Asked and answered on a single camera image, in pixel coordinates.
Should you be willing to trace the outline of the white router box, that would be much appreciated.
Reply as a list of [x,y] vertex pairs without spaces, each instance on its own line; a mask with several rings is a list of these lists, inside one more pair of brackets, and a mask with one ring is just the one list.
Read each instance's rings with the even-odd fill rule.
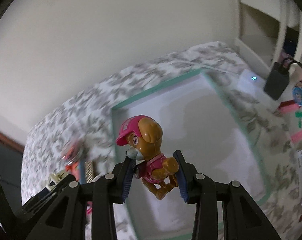
[[246,93],[255,94],[256,92],[263,90],[265,83],[265,79],[261,78],[256,73],[245,69],[239,76],[237,88]]

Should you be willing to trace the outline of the brown wooden door frame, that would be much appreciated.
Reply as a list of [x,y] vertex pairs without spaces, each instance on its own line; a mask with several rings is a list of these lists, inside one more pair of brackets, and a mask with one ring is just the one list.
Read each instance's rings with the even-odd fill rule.
[[7,137],[3,133],[0,132],[0,143],[5,145],[6,147],[15,150],[16,152],[23,154],[25,147],[20,143],[12,140],[10,137]]

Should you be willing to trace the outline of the floral grey white blanket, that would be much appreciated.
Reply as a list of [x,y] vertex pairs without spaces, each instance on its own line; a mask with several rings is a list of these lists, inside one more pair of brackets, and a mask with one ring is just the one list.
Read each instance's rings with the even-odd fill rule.
[[99,177],[110,172],[126,150],[115,143],[112,109],[164,82],[201,70],[260,154],[270,187],[270,197],[260,207],[282,239],[298,239],[302,187],[296,152],[302,142],[295,144],[291,133],[302,124],[302,109],[290,118],[262,91],[249,94],[238,89],[245,69],[252,71],[227,44],[211,42],[130,66],[78,93],[29,132],[22,161],[22,201],[41,191],[49,174],[64,168],[61,152],[70,140],[84,140]]

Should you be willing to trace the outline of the green rimmed white tray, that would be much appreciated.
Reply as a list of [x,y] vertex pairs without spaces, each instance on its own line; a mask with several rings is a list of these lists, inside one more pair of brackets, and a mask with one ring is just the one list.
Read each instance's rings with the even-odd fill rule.
[[[174,78],[115,106],[114,135],[136,115],[160,124],[161,151],[167,157],[180,150],[188,163],[214,181],[239,181],[258,204],[270,197],[258,150],[203,71]],[[196,206],[186,204],[179,189],[158,200],[134,179],[127,208],[138,239],[191,238]]]

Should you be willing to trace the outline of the orange blue tape dispenser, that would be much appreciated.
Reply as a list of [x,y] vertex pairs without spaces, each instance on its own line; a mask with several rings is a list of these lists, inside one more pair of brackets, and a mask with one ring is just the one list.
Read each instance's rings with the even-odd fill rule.
[[66,165],[65,170],[72,174],[80,184],[85,184],[84,166],[80,161]]

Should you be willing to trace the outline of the black power bank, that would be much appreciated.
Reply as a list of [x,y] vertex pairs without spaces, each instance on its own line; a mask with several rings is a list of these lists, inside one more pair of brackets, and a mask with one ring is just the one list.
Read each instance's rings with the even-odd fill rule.
[[264,85],[264,92],[273,100],[278,100],[289,84],[289,71],[275,62]]

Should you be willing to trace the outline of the white wooden shelf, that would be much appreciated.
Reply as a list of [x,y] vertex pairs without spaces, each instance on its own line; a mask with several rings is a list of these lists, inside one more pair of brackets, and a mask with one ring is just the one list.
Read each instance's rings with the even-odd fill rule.
[[251,70],[266,79],[286,54],[302,63],[302,11],[293,0],[234,0],[235,46]]

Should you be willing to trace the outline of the cream plastic toy block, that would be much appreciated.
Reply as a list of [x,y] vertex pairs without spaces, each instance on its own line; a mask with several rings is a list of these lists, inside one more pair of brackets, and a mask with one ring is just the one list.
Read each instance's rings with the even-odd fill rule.
[[48,191],[53,190],[67,175],[68,173],[65,170],[61,170],[58,173],[49,174],[46,183],[46,188]]

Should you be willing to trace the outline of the clear jar of pink clips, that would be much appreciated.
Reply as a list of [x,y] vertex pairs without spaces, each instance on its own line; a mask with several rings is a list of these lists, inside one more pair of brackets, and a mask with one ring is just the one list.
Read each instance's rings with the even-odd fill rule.
[[70,140],[63,147],[61,152],[62,160],[66,165],[76,163],[86,156],[84,140]]

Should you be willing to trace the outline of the brown pink puppy figure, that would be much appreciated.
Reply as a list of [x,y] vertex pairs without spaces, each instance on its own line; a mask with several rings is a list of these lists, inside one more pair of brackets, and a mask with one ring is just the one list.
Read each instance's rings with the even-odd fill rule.
[[178,186],[175,174],[179,164],[161,151],[163,130],[158,122],[145,115],[133,116],[124,121],[118,132],[116,145],[130,146],[126,151],[130,159],[140,160],[135,177],[158,200]]

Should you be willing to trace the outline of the gold black comb block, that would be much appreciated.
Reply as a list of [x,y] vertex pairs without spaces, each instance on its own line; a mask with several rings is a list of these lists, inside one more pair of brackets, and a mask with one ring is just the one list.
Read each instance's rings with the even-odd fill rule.
[[86,161],[84,163],[84,172],[85,172],[85,181],[86,183],[90,183],[93,181],[94,175],[94,164],[92,161]]

